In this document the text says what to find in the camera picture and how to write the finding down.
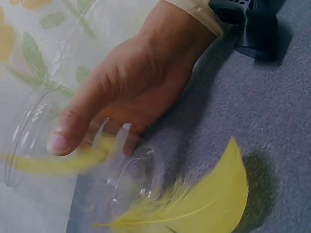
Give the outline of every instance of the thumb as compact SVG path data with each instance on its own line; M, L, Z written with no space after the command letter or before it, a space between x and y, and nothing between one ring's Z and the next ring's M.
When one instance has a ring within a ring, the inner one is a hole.
M91 120L118 98L120 79L117 72L105 72L105 65L94 70L80 85L77 93L62 111L51 133L47 149L67 155L82 142Z

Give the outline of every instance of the wrist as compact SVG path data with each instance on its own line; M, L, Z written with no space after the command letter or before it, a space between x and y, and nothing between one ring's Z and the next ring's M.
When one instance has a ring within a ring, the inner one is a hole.
M165 63L187 58L193 64L216 38L190 14L162 0L147 17L138 37L152 48L153 56Z

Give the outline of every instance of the transparent container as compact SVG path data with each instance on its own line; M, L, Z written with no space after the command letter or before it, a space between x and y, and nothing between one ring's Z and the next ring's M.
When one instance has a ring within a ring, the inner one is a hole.
M23 229L23 233L109 232L92 225L110 222L142 195L156 196L162 188L163 162L159 151L110 119L99 124L94 140L87 142L101 151L102 135L112 138L115 147L108 158L82 174L57 172L55 164L61 167L70 159L79 158L79 149L68 156L56 156L46 147L57 117L68 101L57 91L35 89L21 105L8 131L0 169L7 192L11 191L16 198L10 195L6 198L12 205L0 206L0 216L6 219L5 226L0 228L4 232L21 232L18 229ZM138 141L138 146L131 156L126 156L123 147L129 138ZM45 159L54 164L52 170L44 163ZM24 165L25 161L34 167ZM19 206L22 208L21 204L12 207L17 199L28 206L30 216L14 213Z

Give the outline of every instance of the yellow feather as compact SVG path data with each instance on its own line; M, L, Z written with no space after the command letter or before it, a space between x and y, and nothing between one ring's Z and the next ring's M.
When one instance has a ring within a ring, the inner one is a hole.
M16 170L44 176L71 176L78 175L104 162L112 150L115 149L114 139L103 136L98 147L78 152L77 158L32 158L14 156L0 156Z
M178 179L158 199L142 198L110 224L113 233L230 233L245 210L248 183L231 138L216 167L194 188Z

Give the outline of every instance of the floral tablecloth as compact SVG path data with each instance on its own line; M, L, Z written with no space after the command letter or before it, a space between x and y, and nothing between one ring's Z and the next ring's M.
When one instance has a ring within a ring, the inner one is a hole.
M156 3L157 0L1 0L1 144L19 106L34 88L43 85L72 97L79 83L112 48L139 31ZM74 192L74 186L58 188ZM66 232L68 219L52 213L39 214L3 183L0 190L0 232L6 233L7 221L15 225L14 233Z

